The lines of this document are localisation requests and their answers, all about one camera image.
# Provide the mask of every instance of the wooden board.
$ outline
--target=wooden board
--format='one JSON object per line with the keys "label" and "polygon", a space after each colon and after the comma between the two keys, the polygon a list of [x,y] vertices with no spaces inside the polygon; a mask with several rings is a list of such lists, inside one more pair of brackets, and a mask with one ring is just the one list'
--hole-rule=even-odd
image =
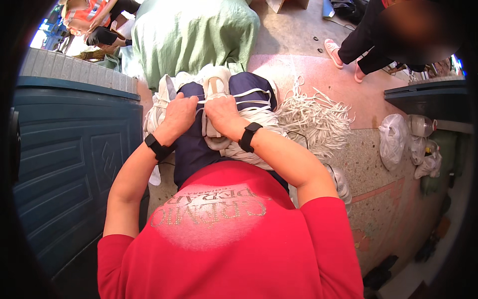
{"label": "wooden board", "polygon": [[295,1],[305,10],[309,5],[309,0],[266,0],[267,4],[272,8],[275,13],[279,13],[282,8],[282,5],[286,1]]}

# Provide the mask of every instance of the hand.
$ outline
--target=hand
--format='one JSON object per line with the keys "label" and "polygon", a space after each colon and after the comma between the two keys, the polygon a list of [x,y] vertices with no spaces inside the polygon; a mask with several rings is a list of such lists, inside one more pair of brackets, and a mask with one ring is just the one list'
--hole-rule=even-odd
{"label": "hand", "polygon": [[185,98],[182,92],[178,93],[166,108],[166,117],[158,128],[154,131],[154,136],[167,135],[162,145],[170,146],[179,136],[184,134],[196,119],[196,106],[199,98],[192,96]]}
{"label": "hand", "polygon": [[214,128],[227,138],[237,141],[250,122],[239,116],[233,96],[214,98],[204,105],[204,111]]}
{"label": "hand", "polygon": [[96,29],[96,27],[101,25],[105,18],[106,15],[104,13],[101,13],[96,16],[96,18],[91,22],[90,29],[87,31],[87,33],[92,33]]}

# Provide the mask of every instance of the bundle of shoelaces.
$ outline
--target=bundle of shoelaces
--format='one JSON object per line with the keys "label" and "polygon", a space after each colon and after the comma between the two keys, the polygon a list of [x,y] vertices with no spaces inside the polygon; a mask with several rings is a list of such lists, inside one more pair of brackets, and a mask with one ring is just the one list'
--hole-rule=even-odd
{"label": "bundle of shoelaces", "polygon": [[311,97],[301,93],[303,84],[302,76],[295,78],[292,90],[287,92],[275,115],[287,132],[298,133],[289,135],[292,140],[299,141],[304,136],[307,148],[314,155],[331,157],[334,150],[344,149],[348,143],[347,137],[352,134],[350,124],[355,116],[353,119],[348,117],[351,106],[332,101],[314,87],[316,93]]}

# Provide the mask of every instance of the red t-shirt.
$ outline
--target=red t-shirt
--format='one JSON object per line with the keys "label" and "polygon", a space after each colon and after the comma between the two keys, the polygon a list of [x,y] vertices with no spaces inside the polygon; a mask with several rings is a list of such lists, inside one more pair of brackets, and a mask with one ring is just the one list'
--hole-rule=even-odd
{"label": "red t-shirt", "polygon": [[152,214],[136,239],[98,243],[102,298],[362,298],[343,201],[300,209],[265,170],[207,166]]}

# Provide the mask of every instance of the plastic bottle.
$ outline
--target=plastic bottle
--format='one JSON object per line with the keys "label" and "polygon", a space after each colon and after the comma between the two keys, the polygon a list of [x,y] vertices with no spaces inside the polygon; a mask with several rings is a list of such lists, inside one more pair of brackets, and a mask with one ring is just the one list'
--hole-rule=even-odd
{"label": "plastic bottle", "polygon": [[420,137],[428,137],[436,130],[436,121],[423,115],[408,115],[407,125],[412,135]]}
{"label": "plastic bottle", "polygon": [[440,150],[440,146],[436,144],[433,140],[427,140],[425,145],[425,152],[429,154],[433,154],[436,151]]}

